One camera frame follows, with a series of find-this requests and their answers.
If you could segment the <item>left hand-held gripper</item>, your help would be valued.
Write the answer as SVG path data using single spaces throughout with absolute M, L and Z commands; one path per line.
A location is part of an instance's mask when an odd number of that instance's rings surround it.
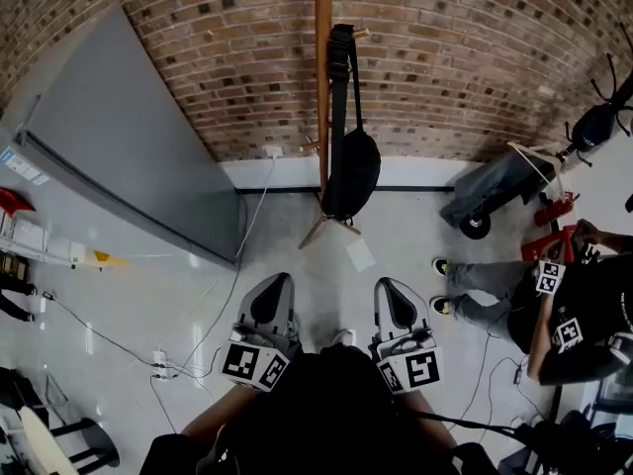
M 242 299 L 221 350 L 221 374 L 236 385 L 270 392 L 298 349 L 295 284 L 287 272 L 259 282 Z

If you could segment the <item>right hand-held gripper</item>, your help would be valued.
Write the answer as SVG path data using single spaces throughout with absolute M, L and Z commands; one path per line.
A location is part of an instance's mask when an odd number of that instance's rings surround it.
M 428 305 L 404 282 L 382 277 L 374 287 L 377 332 L 369 344 L 394 395 L 421 390 L 443 380 L 443 353 L 434 339 Z

